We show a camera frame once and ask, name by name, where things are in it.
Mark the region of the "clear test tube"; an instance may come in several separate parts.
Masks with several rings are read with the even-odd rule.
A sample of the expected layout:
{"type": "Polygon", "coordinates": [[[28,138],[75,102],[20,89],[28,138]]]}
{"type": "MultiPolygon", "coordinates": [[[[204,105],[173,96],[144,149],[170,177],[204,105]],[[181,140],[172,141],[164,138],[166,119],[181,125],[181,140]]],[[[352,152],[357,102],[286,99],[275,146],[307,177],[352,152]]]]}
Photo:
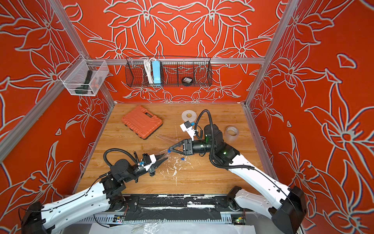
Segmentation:
{"type": "Polygon", "coordinates": [[[168,144],[176,144],[179,139],[171,136],[166,136],[166,135],[157,135],[156,136],[158,139],[165,141],[168,144]]]}
{"type": "Polygon", "coordinates": [[[163,150],[163,151],[160,151],[160,152],[158,152],[158,153],[155,153],[155,155],[168,155],[169,153],[168,153],[168,149],[165,149],[165,150],[163,150]]]}

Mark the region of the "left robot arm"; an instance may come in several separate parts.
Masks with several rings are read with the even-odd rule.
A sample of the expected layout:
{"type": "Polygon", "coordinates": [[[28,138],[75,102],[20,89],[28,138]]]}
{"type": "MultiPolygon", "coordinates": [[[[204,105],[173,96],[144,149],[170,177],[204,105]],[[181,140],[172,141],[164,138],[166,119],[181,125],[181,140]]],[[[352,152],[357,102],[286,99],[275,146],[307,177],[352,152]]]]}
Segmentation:
{"type": "Polygon", "coordinates": [[[104,152],[103,159],[109,172],[88,188],[56,202],[35,202],[25,210],[21,221],[23,234],[57,234],[64,228],[100,212],[121,211],[128,205],[122,195],[126,183],[137,182],[145,174],[155,175],[156,169],[165,162],[167,153],[159,155],[137,154],[111,148],[104,152]]]}

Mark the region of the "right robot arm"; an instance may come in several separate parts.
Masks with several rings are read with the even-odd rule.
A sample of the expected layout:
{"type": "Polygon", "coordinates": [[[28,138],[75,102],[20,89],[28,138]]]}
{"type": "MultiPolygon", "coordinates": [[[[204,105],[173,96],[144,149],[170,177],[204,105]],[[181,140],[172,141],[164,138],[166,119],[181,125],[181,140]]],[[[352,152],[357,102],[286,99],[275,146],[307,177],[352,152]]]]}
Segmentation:
{"type": "Polygon", "coordinates": [[[186,121],[180,125],[189,138],[169,148],[169,151],[184,156],[209,154],[210,163],[239,176],[252,186],[259,195],[235,186],[227,195],[231,209],[249,209],[269,218],[284,234],[298,232],[306,216],[307,204],[304,191],[298,186],[289,187],[273,179],[249,162],[237,149],[226,143],[222,131],[213,123],[211,113],[205,109],[209,124],[198,131],[198,123],[186,121]]]}

